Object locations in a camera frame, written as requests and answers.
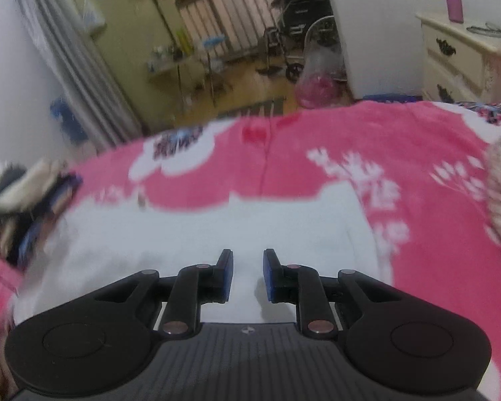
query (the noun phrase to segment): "screw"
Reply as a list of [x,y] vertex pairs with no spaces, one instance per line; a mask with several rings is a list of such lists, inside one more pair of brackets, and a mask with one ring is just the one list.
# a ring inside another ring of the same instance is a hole
[[326,320],[315,320],[308,324],[308,330],[317,334],[330,333],[334,330],[334,324]]
[[187,332],[187,324],[183,321],[169,321],[163,325],[163,331],[168,335],[181,335]]

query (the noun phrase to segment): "drawer handle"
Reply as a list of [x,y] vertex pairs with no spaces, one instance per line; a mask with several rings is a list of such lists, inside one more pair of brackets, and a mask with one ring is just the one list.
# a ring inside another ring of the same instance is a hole
[[436,39],[436,42],[438,44],[438,47],[440,47],[440,51],[443,55],[451,57],[453,54],[456,54],[455,47],[449,45],[446,40]]
[[440,95],[440,99],[444,103],[448,104],[454,104],[455,100],[451,96],[451,94],[447,91],[446,88],[442,87],[441,85],[437,84],[436,87],[438,88],[438,94]]

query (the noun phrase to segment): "cream dresser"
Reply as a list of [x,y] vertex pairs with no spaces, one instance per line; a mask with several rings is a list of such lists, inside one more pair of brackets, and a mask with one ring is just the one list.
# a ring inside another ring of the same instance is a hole
[[501,102],[501,39],[470,33],[483,22],[416,15],[424,37],[423,98],[429,101]]

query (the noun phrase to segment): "curtain fold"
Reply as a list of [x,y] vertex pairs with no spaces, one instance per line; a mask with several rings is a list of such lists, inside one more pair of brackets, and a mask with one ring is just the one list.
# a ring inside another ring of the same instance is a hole
[[142,136],[141,124],[91,38],[59,0],[17,0],[25,27],[61,83],[65,98],[99,151]]

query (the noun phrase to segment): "plastic bag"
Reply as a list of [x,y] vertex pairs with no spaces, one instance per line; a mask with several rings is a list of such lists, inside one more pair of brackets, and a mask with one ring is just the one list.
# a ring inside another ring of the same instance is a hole
[[340,90],[333,76],[343,71],[343,55],[338,44],[332,48],[311,42],[305,58],[305,69],[295,85],[295,98],[304,108],[333,104]]

